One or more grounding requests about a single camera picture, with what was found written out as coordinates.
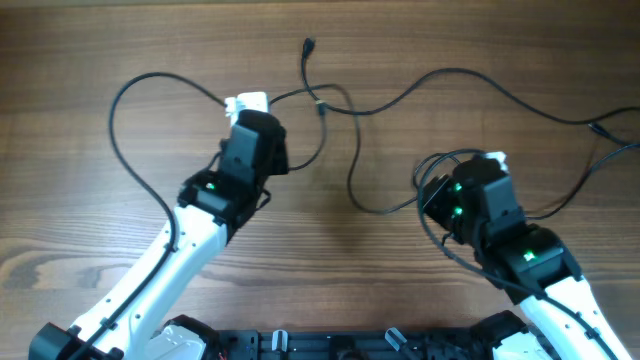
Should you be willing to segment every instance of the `green light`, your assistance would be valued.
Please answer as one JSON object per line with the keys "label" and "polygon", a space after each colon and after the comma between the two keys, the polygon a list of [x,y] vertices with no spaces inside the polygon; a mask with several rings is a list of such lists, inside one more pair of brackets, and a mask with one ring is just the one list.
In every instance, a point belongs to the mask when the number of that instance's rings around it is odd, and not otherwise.
{"label": "green light", "polygon": [[523,257],[525,260],[527,260],[527,262],[529,262],[536,258],[536,254],[534,254],[532,250],[527,250],[527,252],[524,253]]}

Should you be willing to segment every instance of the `wooden table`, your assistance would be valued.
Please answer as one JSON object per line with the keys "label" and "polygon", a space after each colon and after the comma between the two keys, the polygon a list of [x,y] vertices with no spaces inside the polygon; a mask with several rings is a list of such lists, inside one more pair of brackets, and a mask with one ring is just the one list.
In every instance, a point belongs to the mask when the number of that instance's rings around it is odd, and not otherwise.
{"label": "wooden table", "polygon": [[[637,4],[555,1],[339,2],[11,9],[0,11],[0,359],[22,359],[47,322],[69,325],[127,271],[165,219],[116,162],[110,102],[128,79],[170,71],[221,97],[299,88],[313,35],[312,83],[337,82],[377,107],[427,71],[484,72],[526,101],[571,119],[640,102]],[[343,104],[336,94],[323,96]],[[320,139],[306,95],[273,107],[291,162]],[[629,140],[638,114],[607,122]],[[519,108],[488,85],[441,76],[393,109],[362,119],[356,195],[372,207],[413,195],[413,166],[462,147],[508,155],[519,201],[544,206],[575,183],[586,127]],[[358,212],[345,190],[351,119],[329,114],[326,150],[268,182],[272,203],[194,279],[168,316],[217,329],[466,326],[512,309],[501,291],[440,254],[415,208]],[[173,203],[181,182],[228,136],[219,106],[165,79],[123,100],[117,135],[140,174]],[[610,323],[640,356],[640,157],[607,164],[566,210],[541,224],[571,249]],[[469,257],[470,249],[453,246]]]}

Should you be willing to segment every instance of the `wood grain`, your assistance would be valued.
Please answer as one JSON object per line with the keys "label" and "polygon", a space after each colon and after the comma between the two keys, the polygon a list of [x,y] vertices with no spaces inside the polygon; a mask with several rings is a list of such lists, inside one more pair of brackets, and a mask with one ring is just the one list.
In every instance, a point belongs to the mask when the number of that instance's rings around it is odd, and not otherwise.
{"label": "wood grain", "polygon": [[[379,106],[427,71],[468,67],[572,119],[637,105],[637,4],[337,2],[0,11],[0,359],[26,356],[47,321],[70,324],[117,282],[165,219],[116,162],[106,115],[117,89],[148,71],[190,77],[215,94],[300,87],[299,51],[314,35],[313,83],[337,82],[356,106]],[[323,93],[342,104],[336,94]],[[313,103],[274,114],[291,162],[320,139]],[[223,109],[170,80],[127,93],[121,147],[173,201],[228,135]],[[369,206],[413,195],[412,167],[461,147],[509,155],[517,195],[543,206],[577,180],[595,136],[518,108],[486,84],[441,76],[363,119],[356,193]],[[351,119],[330,114],[326,151],[269,180],[272,203],[190,284],[169,316],[218,329],[384,329],[470,325],[506,296],[429,245],[414,208],[378,217],[349,203]],[[640,137],[637,114],[608,122]],[[614,149],[596,143],[596,156]],[[543,223],[570,247],[599,303],[640,356],[640,158],[620,156]],[[455,247],[470,257],[469,249]]]}

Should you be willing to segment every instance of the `tabletop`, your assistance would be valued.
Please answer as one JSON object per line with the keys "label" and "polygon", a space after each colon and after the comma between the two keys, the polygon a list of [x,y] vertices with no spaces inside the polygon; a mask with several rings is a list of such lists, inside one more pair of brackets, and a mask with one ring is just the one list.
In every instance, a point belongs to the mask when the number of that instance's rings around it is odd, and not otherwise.
{"label": "tabletop", "polygon": [[[107,114],[149,71],[186,76],[219,97],[301,87],[300,51],[317,40],[312,84],[338,83],[357,109],[378,107],[442,67],[480,71],[530,104],[583,119],[640,102],[637,3],[272,2],[0,10],[0,359],[26,356],[47,322],[66,327],[118,281],[166,221],[116,161]],[[332,104],[343,99],[319,92]],[[306,94],[274,104],[290,162],[320,141]],[[633,141],[637,113],[608,120]],[[591,159],[616,149],[586,126],[524,110],[464,75],[433,78],[362,117],[353,186],[369,207],[415,195],[414,166],[459,148],[507,154],[527,210],[567,193]],[[273,200],[189,284],[167,317],[215,329],[382,330],[468,326],[504,309],[504,292],[447,259],[415,205],[379,216],[349,201],[350,117],[329,113],[309,167],[272,177]],[[116,133],[125,156],[169,204],[229,135],[224,109],[170,79],[126,93]],[[640,157],[608,162],[549,220],[610,324],[640,356]],[[442,172],[451,167],[443,167]],[[471,249],[451,245],[471,259]]]}

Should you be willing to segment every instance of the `green indicator light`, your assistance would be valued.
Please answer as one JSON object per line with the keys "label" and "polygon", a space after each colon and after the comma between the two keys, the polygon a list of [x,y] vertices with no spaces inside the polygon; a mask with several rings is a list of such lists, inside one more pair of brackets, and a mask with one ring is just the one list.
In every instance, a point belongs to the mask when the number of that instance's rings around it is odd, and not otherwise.
{"label": "green indicator light", "polygon": [[531,250],[527,250],[527,252],[524,253],[523,257],[525,260],[527,260],[527,262],[529,262],[536,258],[536,254],[534,254]]}

